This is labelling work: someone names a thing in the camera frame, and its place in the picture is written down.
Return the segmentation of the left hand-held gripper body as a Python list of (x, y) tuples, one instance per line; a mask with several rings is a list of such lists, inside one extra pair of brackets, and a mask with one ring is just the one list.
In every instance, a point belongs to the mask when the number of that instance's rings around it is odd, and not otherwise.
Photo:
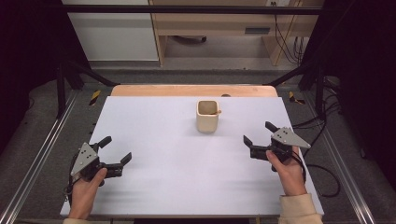
[(100, 162), (99, 149), (95, 148), (94, 144), (84, 143), (82, 145), (70, 171), (73, 182), (77, 182), (80, 179), (91, 181), (102, 168), (107, 168), (106, 178), (122, 176), (124, 165), (120, 162), (112, 164)]

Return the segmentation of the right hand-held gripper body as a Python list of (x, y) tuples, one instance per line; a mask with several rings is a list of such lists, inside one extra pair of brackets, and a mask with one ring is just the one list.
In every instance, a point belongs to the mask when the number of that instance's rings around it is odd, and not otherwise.
[(256, 146), (253, 144), (249, 148), (250, 158), (267, 161), (266, 151), (272, 151), (278, 159), (283, 162), (289, 158), (294, 158), (302, 168), (304, 165), (300, 156), (293, 151), (293, 147), (311, 148), (311, 146), (300, 136), (293, 132), (291, 128), (278, 128), (278, 131), (271, 135), (271, 143), (267, 146)]

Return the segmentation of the beige square cup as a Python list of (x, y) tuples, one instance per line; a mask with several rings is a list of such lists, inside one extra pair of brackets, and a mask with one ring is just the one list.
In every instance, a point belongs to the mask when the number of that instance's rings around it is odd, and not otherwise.
[(196, 128), (201, 133), (213, 133), (218, 128), (219, 115), (209, 115), (219, 110), (214, 100), (201, 100), (196, 106)]

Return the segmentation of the person's left hand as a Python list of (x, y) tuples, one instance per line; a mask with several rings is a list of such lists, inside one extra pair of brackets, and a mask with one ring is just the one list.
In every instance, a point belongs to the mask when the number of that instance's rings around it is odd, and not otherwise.
[(92, 209), (100, 184), (105, 179), (107, 168), (97, 172), (91, 181), (79, 180), (73, 187), (72, 205), (68, 218), (86, 220)]

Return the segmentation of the person's right hand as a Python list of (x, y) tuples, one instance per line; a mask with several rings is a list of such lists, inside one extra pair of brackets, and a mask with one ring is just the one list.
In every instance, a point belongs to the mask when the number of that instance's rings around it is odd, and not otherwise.
[(294, 158), (281, 162), (270, 150), (266, 151), (268, 161), (278, 172), (286, 196), (299, 196), (307, 193), (302, 167)]

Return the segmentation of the yellow-black floor tape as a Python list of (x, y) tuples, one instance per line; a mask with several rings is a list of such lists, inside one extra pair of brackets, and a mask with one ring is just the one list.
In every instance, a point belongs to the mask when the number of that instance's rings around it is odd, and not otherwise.
[(91, 98), (91, 100), (90, 100), (90, 102), (89, 102), (89, 105), (95, 105), (95, 103), (96, 103), (96, 101), (97, 101), (97, 99), (98, 99), (100, 93), (101, 93), (101, 91), (98, 90), (98, 91), (95, 91), (95, 92), (92, 94), (92, 98)]
[(289, 99), (290, 99), (290, 102), (292, 102), (292, 103), (296, 103), (299, 105), (305, 105), (305, 101), (296, 99), (294, 96), (294, 93), (292, 91), (289, 92)]

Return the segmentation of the white table board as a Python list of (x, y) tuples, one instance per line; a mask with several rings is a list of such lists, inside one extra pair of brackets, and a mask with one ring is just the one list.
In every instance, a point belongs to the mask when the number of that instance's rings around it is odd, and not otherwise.
[(271, 142), (264, 126), (290, 126), (279, 97), (220, 97), (214, 133), (196, 128), (196, 97), (109, 96), (92, 134), (105, 163), (132, 156), (120, 177), (99, 188), (99, 217), (265, 217), (280, 212), (283, 192), (267, 161), (243, 139)]

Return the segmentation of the black metal stand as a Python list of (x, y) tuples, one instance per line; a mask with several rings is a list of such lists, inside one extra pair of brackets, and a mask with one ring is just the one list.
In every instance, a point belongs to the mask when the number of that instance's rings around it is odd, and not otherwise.
[(300, 66), (291, 70), (286, 75), (266, 83), (266, 86), (277, 87), (281, 83), (298, 75), (303, 76), (298, 84), (298, 88), (301, 91), (307, 91), (313, 86), (313, 84), (316, 84), (315, 111), (320, 119), (325, 119), (325, 106), (323, 102), (324, 72), (320, 65), (320, 61), (309, 60), (305, 63), (302, 63)]
[(84, 86), (84, 82), (82, 81), (80, 74), (85, 74), (108, 87), (117, 86), (116, 82), (102, 77), (101, 75), (92, 71), (91, 68), (82, 66), (73, 61), (61, 62), (56, 69), (58, 119), (65, 113), (66, 110), (65, 82), (67, 81), (73, 90), (81, 90)]

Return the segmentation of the wooden table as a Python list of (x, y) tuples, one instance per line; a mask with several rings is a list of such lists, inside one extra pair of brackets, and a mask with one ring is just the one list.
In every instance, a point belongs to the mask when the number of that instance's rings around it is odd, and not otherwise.
[(263, 85), (118, 85), (111, 96), (214, 96), (277, 97), (276, 89)]

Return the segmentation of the black curtain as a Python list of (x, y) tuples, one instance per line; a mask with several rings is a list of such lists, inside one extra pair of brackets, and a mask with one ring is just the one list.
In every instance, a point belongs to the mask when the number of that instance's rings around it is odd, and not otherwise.
[(304, 58), (323, 47), (349, 124), (396, 188), (396, 0), (324, 0)]
[(59, 65), (88, 68), (62, 0), (0, 0), (0, 153), (30, 105), (29, 93), (56, 78)]

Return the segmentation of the white cabinet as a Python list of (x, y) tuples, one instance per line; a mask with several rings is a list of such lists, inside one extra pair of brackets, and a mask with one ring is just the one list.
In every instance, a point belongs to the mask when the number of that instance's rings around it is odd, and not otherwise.
[(157, 61), (149, 13), (69, 13), (90, 62)]

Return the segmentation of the light wooden desk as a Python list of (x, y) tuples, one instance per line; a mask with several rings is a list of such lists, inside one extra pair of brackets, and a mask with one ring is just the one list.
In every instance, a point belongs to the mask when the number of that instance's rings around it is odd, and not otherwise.
[[(324, 0), (148, 0), (150, 6), (226, 7), (322, 7)], [(167, 38), (180, 36), (257, 36), (272, 65), (291, 58), (293, 37), (307, 39), (317, 23), (316, 15), (166, 14), (153, 13), (154, 34), (160, 61)]]

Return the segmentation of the dark object under desk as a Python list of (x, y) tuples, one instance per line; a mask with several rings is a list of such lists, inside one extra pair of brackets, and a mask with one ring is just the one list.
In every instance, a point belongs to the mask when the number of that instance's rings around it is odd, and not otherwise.
[(205, 43), (207, 40), (206, 36), (180, 36), (180, 35), (174, 35), (173, 38), (176, 40), (178, 43), (183, 43), (183, 44), (201, 44)]

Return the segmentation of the aluminium floor rail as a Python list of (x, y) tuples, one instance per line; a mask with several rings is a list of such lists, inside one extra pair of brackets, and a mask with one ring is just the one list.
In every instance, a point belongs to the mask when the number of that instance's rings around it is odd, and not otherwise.
[(76, 103), (78, 95), (79, 91), (70, 91), (64, 112), (54, 121), (45, 141), (38, 150), (35, 159), (30, 165), (17, 191), (13, 195), (11, 201), (8, 203), (6, 209), (0, 215), (0, 224), (13, 224), (16, 220), (34, 183), (37, 180), (38, 175), (40, 174), (49, 154), (51, 153), (58, 136), (67, 122), (67, 119)]
[(320, 132), (312, 146), (315, 149), (306, 151), (308, 159), (311, 160), (313, 153), (323, 151), (323, 160), (332, 164), (335, 177), (339, 181), (340, 190), (348, 197), (348, 201), (354, 210), (354, 213), (360, 224), (375, 224), (375, 218), (370, 210), (367, 202), (364, 200), (361, 190), (350, 169), (347, 167), (348, 160), (342, 157), (342, 151), (336, 145), (334, 138), (329, 131), (329, 117), (335, 112), (341, 112), (341, 106), (334, 93), (324, 96), (323, 99), (316, 100), (310, 93), (304, 93), (307, 105), (313, 116), (320, 116), (324, 118), (323, 121), (318, 121)]

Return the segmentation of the black horizontal frame bar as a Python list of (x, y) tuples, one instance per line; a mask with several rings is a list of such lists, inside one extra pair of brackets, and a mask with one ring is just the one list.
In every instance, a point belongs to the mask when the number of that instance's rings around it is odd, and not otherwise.
[(61, 9), (73, 13), (320, 15), (324, 12), (321, 7), (62, 5)]

